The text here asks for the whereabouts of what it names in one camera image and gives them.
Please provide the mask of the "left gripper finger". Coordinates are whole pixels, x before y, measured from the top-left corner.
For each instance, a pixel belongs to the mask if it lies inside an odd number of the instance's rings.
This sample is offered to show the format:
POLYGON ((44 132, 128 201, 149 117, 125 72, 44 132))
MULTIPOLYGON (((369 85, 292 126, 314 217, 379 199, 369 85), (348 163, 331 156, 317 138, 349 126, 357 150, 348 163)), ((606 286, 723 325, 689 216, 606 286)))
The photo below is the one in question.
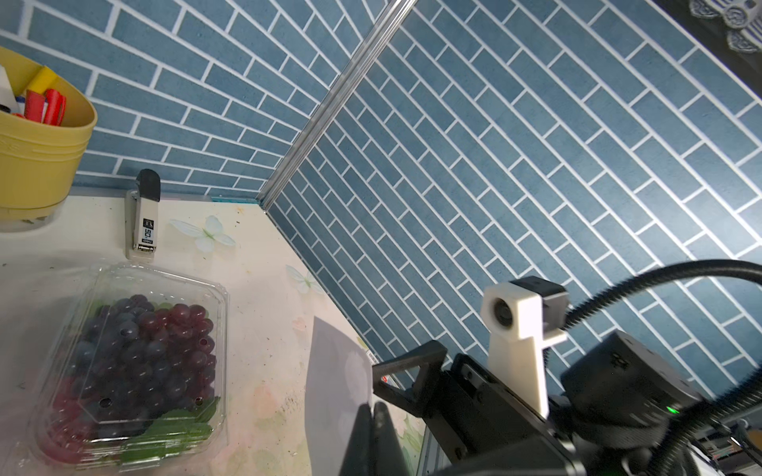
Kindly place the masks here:
POLYGON ((403 476, 409 475, 403 451, 387 406, 358 408, 340 476, 403 476))

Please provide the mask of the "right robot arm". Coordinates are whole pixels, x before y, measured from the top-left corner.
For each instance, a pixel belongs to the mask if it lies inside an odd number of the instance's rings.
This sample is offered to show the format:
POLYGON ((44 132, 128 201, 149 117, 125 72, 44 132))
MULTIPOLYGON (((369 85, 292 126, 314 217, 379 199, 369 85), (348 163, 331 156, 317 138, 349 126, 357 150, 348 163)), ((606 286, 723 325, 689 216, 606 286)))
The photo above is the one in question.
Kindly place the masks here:
POLYGON ((538 277, 486 289, 490 333, 480 363, 430 341, 372 369, 374 406, 357 414, 341 473, 400 475, 389 410, 421 418, 450 460, 448 475, 696 475, 692 443, 711 424, 758 407, 761 375, 709 400, 660 355, 617 330, 562 376, 549 394, 547 351, 595 313, 641 292, 694 278, 759 284, 759 265, 700 260, 655 269, 577 307, 538 277))

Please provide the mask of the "white sticker sheet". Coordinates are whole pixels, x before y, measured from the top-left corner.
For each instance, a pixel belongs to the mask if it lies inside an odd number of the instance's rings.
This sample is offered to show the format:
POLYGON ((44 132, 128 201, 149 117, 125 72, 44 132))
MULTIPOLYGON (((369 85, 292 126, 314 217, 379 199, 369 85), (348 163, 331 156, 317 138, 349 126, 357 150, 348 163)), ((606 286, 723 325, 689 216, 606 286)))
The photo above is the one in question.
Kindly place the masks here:
POLYGON ((339 474, 358 409, 371 402, 371 394, 366 351, 317 317, 305 388, 305 432, 314 475, 339 474))

